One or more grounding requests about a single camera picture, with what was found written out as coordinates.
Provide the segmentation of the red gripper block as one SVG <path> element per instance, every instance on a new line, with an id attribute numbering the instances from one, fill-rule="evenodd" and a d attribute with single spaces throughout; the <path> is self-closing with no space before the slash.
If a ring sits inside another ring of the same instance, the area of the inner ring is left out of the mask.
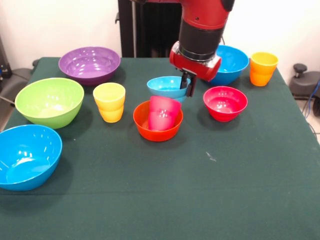
<path id="1" fill-rule="evenodd" d="M 169 61 L 170 63 L 181 71 L 182 73 L 181 82 L 179 89 L 187 88 L 186 96 L 192 97 L 194 94 L 197 77 L 204 81 L 210 82 L 218 73 L 218 70 L 222 63 L 222 58 L 218 55 L 214 55 L 207 61 L 195 61 L 183 56 L 179 51 L 180 43 L 176 41 L 170 51 Z M 188 85 L 188 73 L 193 75 L 190 76 L 190 83 Z"/>

